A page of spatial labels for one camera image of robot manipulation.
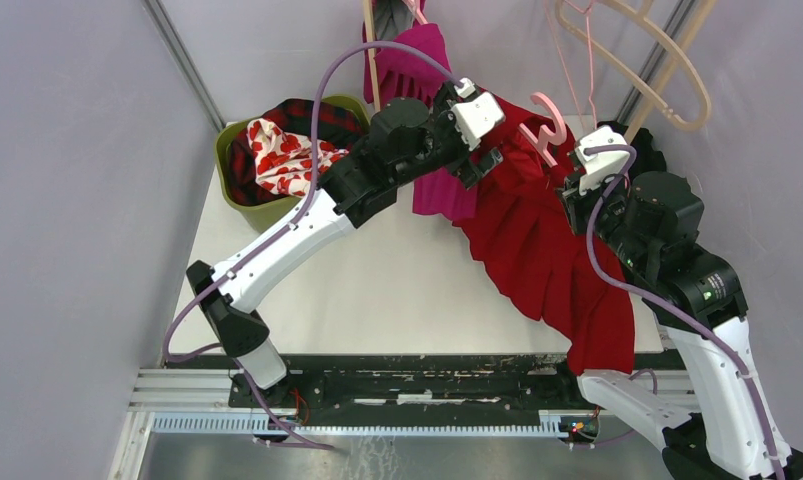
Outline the beige plastic hanger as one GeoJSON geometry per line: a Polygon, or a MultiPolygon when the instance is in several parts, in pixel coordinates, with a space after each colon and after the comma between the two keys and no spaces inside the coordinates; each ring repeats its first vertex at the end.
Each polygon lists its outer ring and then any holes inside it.
{"type": "MultiPolygon", "coordinates": [[[[594,38],[592,47],[594,59],[600,58],[626,78],[632,90],[639,94],[640,103],[627,104],[624,123],[628,125],[625,137],[631,140],[653,112],[661,115],[672,127],[692,132],[703,127],[712,112],[710,95],[699,72],[688,56],[688,49],[698,36],[701,28],[714,10],[714,1],[678,1],[665,25],[661,26],[650,18],[654,5],[652,1],[641,1],[636,5],[629,1],[601,1],[601,5],[626,19],[631,25],[647,34],[654,42],[653,48],[642,70],[636,72],[623,60],[594,38]],[[676,74],[681,74],[688,82],[696,103],[695,116],[686,119],[674,109],[663,96],[669,82],[676,74]]],[[[566,20],[563,13],[558,14],[559,22],[568,28],[569,34],[584,40],[581,20],[566,20]]]]}

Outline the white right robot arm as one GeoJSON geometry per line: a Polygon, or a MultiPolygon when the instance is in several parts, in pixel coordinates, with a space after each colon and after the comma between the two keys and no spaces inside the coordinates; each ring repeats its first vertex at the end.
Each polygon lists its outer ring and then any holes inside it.
{"type": "Polygon", "coordinates": [[[569,175],[557,197],[588,250],[606,245],[665,327],[693,387],[696,411],[667,405],[609,370],[571,370],[554,382],[568,408],[596,401],[661,453],[676,479],[801,479],[763,398],[749,342],[748,305],[733,267],[697,242],[704,211],[688,182],[651,171],[606,174],[582,190],[569,175]]]}

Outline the pink wire hanger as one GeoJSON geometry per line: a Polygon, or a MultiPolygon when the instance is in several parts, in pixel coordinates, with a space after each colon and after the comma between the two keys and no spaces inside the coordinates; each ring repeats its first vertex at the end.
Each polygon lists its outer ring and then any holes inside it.
{"type": "Polygon", "coordinates": [[[579,117],[582,131],[588,133],[598,126],[598,111],[595,103],[595,59],[592,47],[592,15],[595,1],[544,1],[543,8],[563,79],[579,117]],[[566,20],[581,20],[584,40],[565,38],[570,33],[559,22],[558,14],[566,20]]]}

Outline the red navy plaid skirt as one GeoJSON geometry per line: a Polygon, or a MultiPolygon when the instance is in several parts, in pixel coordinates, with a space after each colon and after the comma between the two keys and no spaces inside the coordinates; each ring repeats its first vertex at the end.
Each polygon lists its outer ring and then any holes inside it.
{"type": "MultiPolygon", "coordinates": [[[[226,191],[242,206],[259,206],[287,196],[303,197],[313,178],[313,102],[287,99],[236,129],[225,142],[226,191]]],[[[347,155],[367,133],[349,109],[322,102],[317,126],[318,171],[347,155]]]]}

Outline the pink plastic hanger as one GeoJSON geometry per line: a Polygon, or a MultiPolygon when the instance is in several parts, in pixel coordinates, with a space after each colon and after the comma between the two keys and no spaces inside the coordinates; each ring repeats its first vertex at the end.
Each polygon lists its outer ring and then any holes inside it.
{"type": "Polygon", "coordinates": [[[535,148],[538,154],[549,167],[558,165],[555,156],[549,151],[549,146],[561,146],[567,140],[567,125],[555,103],[541,92],[534,92],[530,96],[531,102],[541,106],[550,115],[551,125],[543,123],[536,132],[525,123],[518,126],[519,132],[535,148]]]}

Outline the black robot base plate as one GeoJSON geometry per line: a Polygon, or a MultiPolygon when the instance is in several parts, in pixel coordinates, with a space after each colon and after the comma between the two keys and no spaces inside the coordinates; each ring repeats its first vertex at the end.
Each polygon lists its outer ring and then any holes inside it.
{"type": "Polygon", "coordinates": [[[562,354],[288,354],[263,392],[309,427],[523,426],[541,410],[593,412],[562,354]]]}

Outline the red dress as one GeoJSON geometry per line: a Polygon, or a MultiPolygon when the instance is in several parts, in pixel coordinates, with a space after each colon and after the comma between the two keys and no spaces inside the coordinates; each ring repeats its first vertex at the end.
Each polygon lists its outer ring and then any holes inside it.
{"type": "Polygon", "coordinates": [[[556,196],[572,164],[573,133],[550,148],[549,167],[521,126],[550,127],[551,119],[500,100],[506,120],[483,145],[496,148],[502,163],[478,184],[476,213],[455,222],[497,290],[533,321],[542,321],[571,343],[572,373],[616,370],[635,362],[635,319],[629,294],[593,270],[583,236],[573,234],[556,196]]]}

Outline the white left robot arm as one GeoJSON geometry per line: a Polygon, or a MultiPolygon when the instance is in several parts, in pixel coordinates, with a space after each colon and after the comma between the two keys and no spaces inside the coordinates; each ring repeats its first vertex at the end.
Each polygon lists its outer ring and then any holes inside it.
{"type": "Polygon", "coordinates": [[[292,391],[287,366],[256,311],[268,293],[321,248],[395,204],[399,188],[417,178],[443,169],[466,188],[476,185],[503,159],[497,149],[481,147],[505,119],[495,96],[473,84],[445,83],[431,106],[396,98],[372,117],[352,152],[319,176],[311,198],[230,258],[188,267],[203,315],[225,354],[252,379],[257,398],[276,407],[292,391]]]}

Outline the white red floral garment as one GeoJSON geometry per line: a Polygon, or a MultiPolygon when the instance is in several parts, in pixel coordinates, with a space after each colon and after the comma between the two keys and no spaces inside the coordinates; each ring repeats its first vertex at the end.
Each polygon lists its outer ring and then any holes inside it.
{"type": "Polygon", "coordinates": [[[247,125],[248,146],[254,158],[255,183],[276,195],[303,197],[312,190],[312,139],[290,133],[264,118],[247,125]]]}

